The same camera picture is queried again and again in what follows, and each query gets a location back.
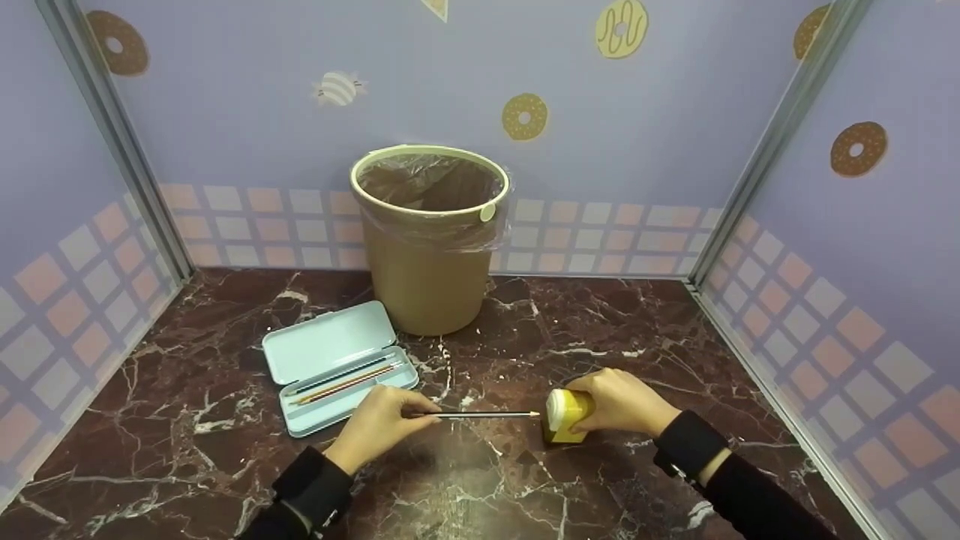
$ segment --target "beige trash can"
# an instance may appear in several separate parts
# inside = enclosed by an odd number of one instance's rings
[[[468,325],[507,228],[510,179],[472,152],[431,145],[376,150],[350,169],[373,293],[394,326],[441,335]]]

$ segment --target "hand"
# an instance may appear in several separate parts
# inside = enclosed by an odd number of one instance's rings
[[[324,455],[354,475],[408,435],[441,421],[435,416],[404,418],[404,412],[440,412],[422,394],[378,384],[360,402],[337,440]]]
[[[640,431],[657,438],[680,414],[653,388],[619,369],[604,368],[580,377],[566,386],[587,392],[595,409],[571,431]]]

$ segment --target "marble table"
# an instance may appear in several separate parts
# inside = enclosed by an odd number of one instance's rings
[[[260,339],[371,298],[364,273],[200,272],[0,515],[0,537],[230,538],[305,445],[337,434],[287,435]],[[399,341],[420,390],[451,408],[540,407],[577,376],[628,370],[711,421],[843,538],[863,538],[678,282],[498,277],[469,327]],[[652,464],[654,450],[622,433],[545,446],[530,420],[445,422],[364,470],[328,537],[739,538]]]

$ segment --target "donut sticker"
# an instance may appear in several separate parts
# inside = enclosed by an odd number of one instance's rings
[[[87,13],[86,21],[111,73],[133,77],[147,70],[150,63],[147,44],[129,22],[111,12],[101,11]]]
[[[546,127],[549,111],[537,94],[514,96],[503,106],[503,130],[513,140],[536,138]]]
[[[448,0],[420,0],[424,6],[433,14],[437,15],[441,21],[446,22]]]
[[[637,0],[615,0],[597,18],[597,48],[604,58],[627,58],[647,35],[647,11]]]
[[[845,178],[870,172],[887,151],[887,131],[876,122],[859,122],[840,132],[830,148],[830,167]]]
[[[357,79],[356,73],[329,71],[324,73],[319,83],[313,84],[313,97],[320,107],[327,103],[345,107],[353,103],[358,94],[366,93],[367,83]]]
[[[804,18],[804,22],[797,27],[797,32],[793,35],[793,56],[797,60],[803,60],[806,52],[810,50],[810,45],[817,33],[820,32],[820,26],[824,24],[824,19],[827,18],[827,12],[829,11],[830,4],[821,6],[810,12]]]

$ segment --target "pencil case lid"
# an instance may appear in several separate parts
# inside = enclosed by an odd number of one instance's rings
[[[263,336],[263,354],[277,384],[335,375],[396,342],[387,310],[376,300]]]

